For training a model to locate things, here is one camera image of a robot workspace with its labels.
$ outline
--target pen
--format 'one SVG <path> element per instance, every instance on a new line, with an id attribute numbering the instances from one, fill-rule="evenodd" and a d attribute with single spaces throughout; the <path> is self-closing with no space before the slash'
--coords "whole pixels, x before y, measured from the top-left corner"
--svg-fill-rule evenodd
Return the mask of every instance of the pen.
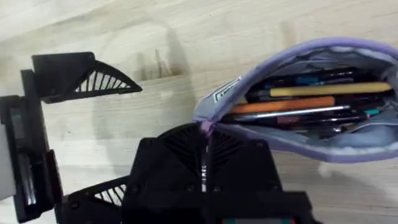
<path id="1" fill-rule="evenodd" d="M 357 109 L 370 110 L 382 106 L 384 100 L 380 94 L 357 94 L 323 96 L 318 98 L 304 98 L 296 100 L 271 101 L 263 103 L 238 104 L 230 113 L 257 113 L 270 111 L 286 111 L 322 106 L 350 105 Z"/>
<path id="2" fill-rule="evenodd" d="M 288 86 L 308 86 L 324 85 L 328 82 L 352 83 L 374 81 L 376 77 L 371 75 L 371 71 L 358 68 L 338 68 L 331 70 L 320 70 L 317 72 L 299 73 L 284 75 L 283 77 L 270 77 L 254 85 L 252 90 L 266 88 L 288 87 Z"/>
<path id="3" fill-rule="evenodd" d="M 349 109 L 350 105 L 343 106 L 328 106 L 321 108 L 312 108 L 305 110 L 293 110 L 293 111 L 280 111 L 271 113 L 248 113 L 248 114 L 231 114 L 224 117 L 225 121 L 255 121 L 260 118 L 272 118 L 276 116 L 288 116 L 288 115 L 300 115 L 310 114 L 324 111 L 335 111 L 335 110 L 346 110 Z"/>
<path id="4" fill-rule="evenodd" d="M 322 106 L 333 106 L 335 98 L 332 96 L 324 96 L 317 98 L 306 98 L 299 100 L 273 101 L 267 103 L 246 103 L 236 105 L 230 113 L 257 113 L 270 111 L 296 110 L 303 108 L 317 108 Z"/>
<path id="5" fill-rule="evenodd" d="M 325 114 L 317 113 L 312 115 L 301 116 L 278 116 L 273 118 L 261 118 L 255 121 L 231 121 L 231 123 L 255 125 L 255 126 L 271 126 L 278 128 L 288 128 L 292 126 L 319 126 L 319 125 L 336 125 L 346 123 L 358 123 L 368 119 L 371 115 L 365 112 L 350 111 L 348 113 Z"/>

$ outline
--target orange pencil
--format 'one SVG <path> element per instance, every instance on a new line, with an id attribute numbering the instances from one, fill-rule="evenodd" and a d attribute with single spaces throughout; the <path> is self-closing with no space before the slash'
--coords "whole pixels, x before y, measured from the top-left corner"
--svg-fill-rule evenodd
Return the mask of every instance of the orange pencil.
<path id="1" fill-rule="evenodd" d="M 270 111 L 286 111 L 304 108 L 318 108 L 322 106 L 335 105 L 335 98 L 332 96 L 324 96 L 317 98 L 306 98 L 299 100 L 283 100 L 268 103 L 249 103 L 240 104 L 232 108 L 230 113 L 257 113 L 257 112 L 270 112 Z"/>

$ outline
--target wood grain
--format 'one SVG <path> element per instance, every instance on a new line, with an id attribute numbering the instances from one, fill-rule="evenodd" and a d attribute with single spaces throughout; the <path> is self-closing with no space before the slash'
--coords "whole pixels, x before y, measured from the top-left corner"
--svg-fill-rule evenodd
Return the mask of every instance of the wood grain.
<path id="1" fill-rule="evenodd" d="M 272 54 L 319 37 L 398 47 L 395 0 L 0 0 L 0 94 L 22 94 L 33 54 L 92 51 L 142 93 L 43 105 L 65 193 L 128 174 L 137 143 L 192 118 L 195 103 Z M 397 223 L 397 160 L 324 164 L 274 153 L 284 186 L 325 223 Z M 12 200 L 0 223 L 16 223 Z M 32 223 L 55 223 L 47 212 Z"/>

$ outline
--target marker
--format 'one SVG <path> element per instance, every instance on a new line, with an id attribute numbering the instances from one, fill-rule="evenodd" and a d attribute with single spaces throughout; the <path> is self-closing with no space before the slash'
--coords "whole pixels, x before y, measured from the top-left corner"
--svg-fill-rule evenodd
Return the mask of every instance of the marker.
<path id="1" fill-rule="evenodd" d="M 335 80 L 337 83 L 368 82 L 376 80 L 369 70 L 358 68 L 338 68 L 320 70 L 317 72 L 284 75 L 283 77 L 269 77 L 253 86 L 252 90 L 275 87 L 325 85 Z"/>
<path id="2" fill-rule="evenodd" d="M 293 110 L 293 111 L 281 111 L 281 112 L 271 112 L 271 113 L 248 113 L 248 114 L 232 114 L 224 117 L 226 121 L 255 121 L 260 118 L 273 118 L 276 116 L 288 116 L 288 115 L 301 115 L 301 114 L 311 114 L 317 112 L 325 111 L 336 111 L 336 110 L 347 110 L 350 105 L 343 106 L 328 106 L 322 108 L 312 108 L 305 110 Z"/>

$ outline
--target screw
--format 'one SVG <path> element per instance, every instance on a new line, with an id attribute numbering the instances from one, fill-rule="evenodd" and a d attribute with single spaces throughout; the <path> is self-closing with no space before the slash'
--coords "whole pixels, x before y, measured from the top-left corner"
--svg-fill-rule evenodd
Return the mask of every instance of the screw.
<path id="1" fill-rule="evenodd" d="M 220 192 L 221 191 L 221 187 L 216 185 L 216 186 L 214 186 L 213 191 L 214 192 Z"/>
<path id="2" fill-rule="evenodd" d="M 193 192 L 193 190 L 195 190 L 194 186 L 193 185 L 188 185 L 187 191 L 188 192 Z"/>
<path id="3" fill-rule="evenodd" d="M 264 147 L 264 143 L 263 143 L 263 142 L 257 142 L 257 143 L 256 143 L 256 146 L 257 146 L 257 147 Z"/>
<path id="4" fill-rule="evenodd" d="M 80 207 L 80 202 L 78 202 L 78 201 L 74 201 L 74 202 L 72 202 L 72 204 L 70 205 L 70 208 L 71 208 L 72 210 L 79 209 L 79 207 Z"/>
<path id="5" fill-rule="evenodd" d="M 132 191 L 134 194 L 138 193 L 138 192 L 139 192 L 139 186 L 138 186 L 138 185 L 132 186 L 132 187 L 131 187 L 131 191 Z"/>

